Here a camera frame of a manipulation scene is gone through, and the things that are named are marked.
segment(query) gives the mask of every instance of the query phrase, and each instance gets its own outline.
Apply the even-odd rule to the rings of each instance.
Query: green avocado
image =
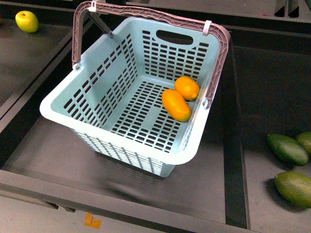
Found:
[[[304,166],[308,163],[309,157],[306,150],[291,137],[276,133],[269,134],[268,145],[277,157],[287,164]]]
[[[309,155],[311,155],[311,132],[305,132],[297,135],[296,140],[305,148]]]
[[[311,178],[295,171],[276,175],[275,185],[283,198],[302,208],[311,208]]]

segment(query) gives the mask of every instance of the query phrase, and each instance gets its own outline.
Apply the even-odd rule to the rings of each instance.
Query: orange fruit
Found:
[[[194,100],[198,97],[200,87],[192,78],[181,76],[175,82],[175,90],[178,91],[185,100]]]
[[[191,109],[182,95],[172,89],[167,89],[162,94],[162,102],[166,111],[178,121],[186,121],[191,116]]]

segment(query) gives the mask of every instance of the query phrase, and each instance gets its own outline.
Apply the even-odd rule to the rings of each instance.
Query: light blue plastic basket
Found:
[[[193,43],[168,42],[158,31],[190,36]],[[197,152],[219,54],[219,39],[212,34],[130,17],[113,37],[102,35],[82,54],[79,70],[46,96],[40,111],[70,127],[95,151],[166,177]],[[161,95],[183,75],[201,90],[189,102],[191,119],[178,122],[164,109]]]

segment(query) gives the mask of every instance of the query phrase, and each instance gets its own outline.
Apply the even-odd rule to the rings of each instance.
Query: shopping basket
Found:
[[[81,55],[86,13],[107,33]],[[128,17],[110,31],[102,13]],[[71,128],[95,151],[167,177],[198,150],[229,39],[226,29],[210,21],[83,2],[74,14],[73,71],[44,98],[41,114]],[[188,102],[187,122],[171,118],[161,101],[180,76],[200,86],[198,98]]]

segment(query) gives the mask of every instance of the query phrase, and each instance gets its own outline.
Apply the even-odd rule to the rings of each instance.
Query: pink handle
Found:
[[[88,8],[91,6],[92,6],[91,1],[82,2],[77,7],[74,13],[73,35],[72,35],[72,66],[74,66],[81,60],[83,19],[85,14],[88,12]],[[128,16],[143,17],[147,19],[165,22],[176,27],[182,27],[200,32],[203,31],[205,24],[204,21],[174,16],[171,14],[167,14],[161,11],[156,11],[148,8],[135,7],[135,6],[119,6],[102,3],[100,1],[96,2],[96,12],[126,17]],[[218,38],[220,44],[220,52],[216,62],[214,74],[212,76],[211,83],[208,86],[206,94],[206,99],[212,100],[214,93],[216,91],[217,84],[219,82],[220,74],[225,62],[226,55],[228,53],[230,33],[224,27],[214,23],[211,23],[208,33]]]

